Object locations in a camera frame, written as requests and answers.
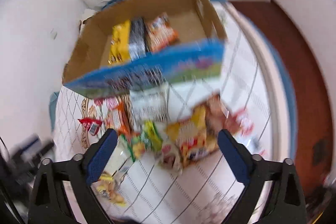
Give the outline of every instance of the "blue gripper pad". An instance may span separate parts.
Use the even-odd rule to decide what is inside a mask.
[[[218,134],[218,146],[229,164],[236,180],[247,186],[252,171],[252,156],[244,145],[237,143],[229,131],[222,130]]]
[[[115,132],[115,130],[108,129],[105,132],[105,134],[108,134],[108,136],[103,141],[103,143],[100,144],[98,142],[96,144],[91,145],[91,146],[100,145],[100,147],[98,148],[97,152],[92,156],[91,160],[89,161],[86,167],[87,185],[90,185],[91,183],[98,181],[101,173],[103,172],[107,162],[109,161],[113,153],[113,150],[117,145],[118,135]]]

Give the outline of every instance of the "brown floor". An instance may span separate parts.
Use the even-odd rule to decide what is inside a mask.
[[[244,1],[233,5],[266,35],[292,78],[298,108],[295,165],[307,196],[321,184],[332,159],[332,119],[320,70],[304,38],[276,3]]]

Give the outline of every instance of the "cardboard box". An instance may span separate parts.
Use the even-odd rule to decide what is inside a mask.
[[[108,66],[112,27],[127,19],[145,22],[166,12],[179,40],[121,66]],[[125,0],[89,19],[64,68],[63,85],[99,98],[169,83],[217,76],[225,30],[209,0]]]

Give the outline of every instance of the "metal bolt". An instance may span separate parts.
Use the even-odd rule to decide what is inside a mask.
[[[74,157],[72,158],[74,161],[80,161],[84,158],[84,156],[82,154],[76,154],[74,155]]]
[[[254,159],[255,161],[260,161],[263,159],[263,157],[260,156],[259,154],[254,154],[252,155],[252,159]]]
[[[50,158],[45,158],[45,159],[42,161],[42,164],[43,164],[43,165],[48,165],[49,163],[51,163],[51,159],[50,159]]]
[[[288,165],[292,165],[294,162],[290,158],[286,158],[285,163],[288,164]]]

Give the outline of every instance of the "patterned tablecloth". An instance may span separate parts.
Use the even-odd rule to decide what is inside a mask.
[[[250,136],[264,148],[263,157],[272,155],[272,116],[264,78],[249,42],[234,19],[221,5],[214,5],[225,27],[228,43],[220,78],[194,80],[169,86],[168,111],[171,121],[190,114],[192,106],[219,91],[221,99],[232,112],[246,109],[254,123]],[[127,97],[127,112],[132,123]],[[77,119],[87,116],[106,119],[106,103],[87,99],[62,87],[54,130],[56,160],[69,160],[84,153],[105,132],[104,125],[97,136],[88,136]],[[182,175],[170,173],[155,165],[153,155],[145,154],[129,169],[119,193],[126,206],[120,207],[106,199],[98,200],[111,218],[130,217],[139,223],[221,223],[243,190],[220,151],[183,170]],[[268,187],[264,187],[250,222],[258,219]],[[74,204],[75,198],[69,198]]]

